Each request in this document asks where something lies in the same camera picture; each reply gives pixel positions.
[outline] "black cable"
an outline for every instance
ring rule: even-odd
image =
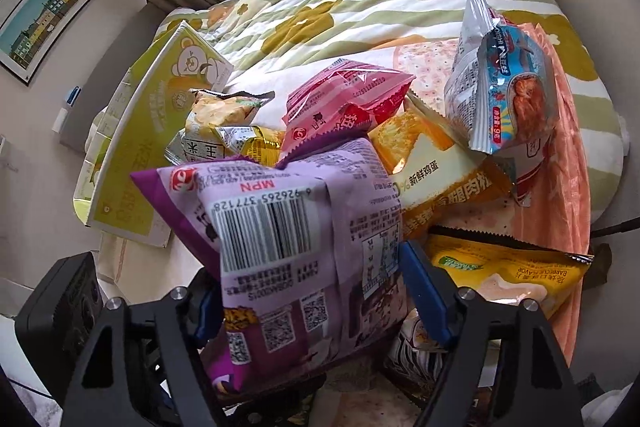
[[[606,235],[612,235],[614,233],[620,232],[631,232],[631,230],[637,229],[640,229],[640,217],[634,217],[633,219],[623,221],[622,223],[618,223],[617,225],[613,225],[612,227],[593,230],[593,232],[591,232],[591,238],[594,239],[595,237],[604,237]]]
[[[40,391],[36,391],[35,389],[32,389],[28,385],[24,385],[23,383],[16,382],[15,380],[12,380],[12,378],[9,378],[9,377],[6,377],[6,379],[8,381],[10,381],[11,383],[14,383],[15,385],[17,385],[17,386],[19,386],[19,387],[21,387],[23,389],[26,389],[27,391],[31,391],[32,393],[39,394],[40,396],[43,396],[44,398],[49,398],[50,400],[53,400],[53,397],[49,396],[48,394],[41,393]]]

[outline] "screw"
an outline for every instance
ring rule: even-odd
[[[108,310],[117,310],[120,306],[122,306],[122,299],[120,297],[113,297],[107,301]]]
[[[470,301],[476,297],[476,291],[468,286],[462,286],[462,288],[458,290],[458,295],[463,301]]]
[[[524,301],[522,301],[522,305],[524,306],[524,309],[529,312],[537,312],[539,308],[538,303],[533,299],[524,299]]]
[[[252,412],[247,415],[249,423],[260,423],[262,421],[262,415],[259,412]]]
[[[181,301],[187,296],[187,293],[187,288],[185,288],[184,286],[176,286],[173,290],[171,290],[171,293],[169,293],[169,295],[171,295],[171,298],[174,301]]]

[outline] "white wall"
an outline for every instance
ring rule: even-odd
[[[640,216],[640,0],[556,0],[593,57],[616,110],[625,118],[631,148],[622,183],[595,228]],[[609,282],[582,297],[575,378],[593,371],[605,389],[620,389],[640,371],[640,232],[605,239],[613,265]]]
[[[0,0],[0,21],[19,1]],[[145,4],[90,0],[30,87],[0,68],[0,134],[10,143],[10,168],[0,168],[0,277],[34,287],[56,259],[98,248],[99,233],[84,227],[72,206],[82,156],[60,145],[51,126],[68,90],[84,84]]]

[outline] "building in painting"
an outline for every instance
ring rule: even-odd
[[[47,0],[37,19],[15,39],[10,57],[24,69],[28,68],[52,31],[78,1]]]

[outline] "framed picture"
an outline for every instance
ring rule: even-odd
[[[90,0],[21,0],[0,26],[0,62],[25,85]]]

